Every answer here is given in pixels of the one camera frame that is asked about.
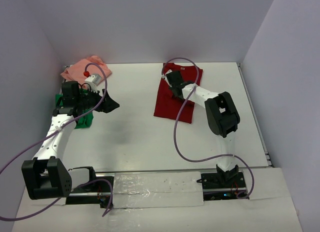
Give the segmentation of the red t-shirt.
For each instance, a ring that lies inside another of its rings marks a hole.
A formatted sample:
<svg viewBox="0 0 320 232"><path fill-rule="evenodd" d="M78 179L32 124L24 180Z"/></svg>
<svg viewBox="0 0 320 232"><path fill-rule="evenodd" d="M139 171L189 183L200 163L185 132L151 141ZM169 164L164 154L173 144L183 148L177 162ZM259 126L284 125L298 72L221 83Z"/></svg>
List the red t-shirt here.
<svg viewBox="0 0 320 232"><path fill-rule="evenodd" d="M194 82L197 76L197 70L195 66L181 66L174 63L168 63L164 68L164 73L167 73L170 70L179 71L184 81ZM153 115L155 117L175 120L182 104L183 101L175 97L172 91L169 89L169 85L163 79L161 79L158 87ZM191 124L194 107L195 104L188 101L179 117L179 121Z"/></svg>

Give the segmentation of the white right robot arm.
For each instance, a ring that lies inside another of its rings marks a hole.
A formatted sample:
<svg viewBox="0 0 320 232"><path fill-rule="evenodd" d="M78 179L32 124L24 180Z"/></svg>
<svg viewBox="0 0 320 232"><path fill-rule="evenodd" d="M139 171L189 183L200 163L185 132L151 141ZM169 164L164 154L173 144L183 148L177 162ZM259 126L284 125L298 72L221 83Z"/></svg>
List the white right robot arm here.
<svg viewBox="0 0 320 232"><path fill-rule="evenodd" d="M179 71L169 70L162 78L169 85L173 95L183 101L180 107L173 129L173 143L179 156L192 163L200 163L212 159L218 159L216 170L217 182L227 188L235 181L239 167L235 162L235 132L240 123L240 116L231 95L228 92L216 93L206 90L196 83L183 80ZM220 136L221 155L205 159L192 160L183 156L177 144L177 126L181 113L187 102L193 102L205 109L208 126L213 134Z"/></svg>

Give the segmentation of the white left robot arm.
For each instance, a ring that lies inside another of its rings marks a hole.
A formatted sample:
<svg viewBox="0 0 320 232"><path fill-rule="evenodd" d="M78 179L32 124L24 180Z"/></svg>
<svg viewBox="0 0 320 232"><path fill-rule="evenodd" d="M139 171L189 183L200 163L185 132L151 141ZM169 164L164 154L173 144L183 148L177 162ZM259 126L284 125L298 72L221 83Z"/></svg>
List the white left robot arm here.
<svg viewBox="0 0 320 232"><path fill-rule="evenodd" d="M56 99L47 139L31 160L23 162L21 170L29 197L32 200L66 198L72 189L81 186L93 191L98 185L93 167L77 167L73 174L62 163L72 131L80 116L92 111L109 113L119 104L107 90L81 89L76 81L64 82Z"/></svg>

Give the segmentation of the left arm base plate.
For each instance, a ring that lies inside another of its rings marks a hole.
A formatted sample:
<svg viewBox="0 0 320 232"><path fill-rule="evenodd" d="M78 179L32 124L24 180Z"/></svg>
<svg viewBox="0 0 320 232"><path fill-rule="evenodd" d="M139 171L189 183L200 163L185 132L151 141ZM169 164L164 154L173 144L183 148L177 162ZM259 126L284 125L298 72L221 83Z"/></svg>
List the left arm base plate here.
<svg viewBox="0 0 320 232"><path fill-rule="evenodd" d="M69 196L109 196L111 194L110 186L107 182L102 181L102 179L109 181L113 186L114 176L97 177L97 182L79 185L73 189Z"/></svg>

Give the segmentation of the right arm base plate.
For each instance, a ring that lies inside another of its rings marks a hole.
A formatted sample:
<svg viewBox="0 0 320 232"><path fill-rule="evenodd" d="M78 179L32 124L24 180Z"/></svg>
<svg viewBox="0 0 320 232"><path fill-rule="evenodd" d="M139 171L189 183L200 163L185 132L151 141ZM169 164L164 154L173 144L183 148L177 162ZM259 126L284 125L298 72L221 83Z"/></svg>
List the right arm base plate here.
<svg viewBox="0 0 320 232"><path fill-rule="evenodd" d="M218 181L217 173L203 173L196 182L202 185L204 201L236 200L247 195L242 172L225 184Z"/></svg>

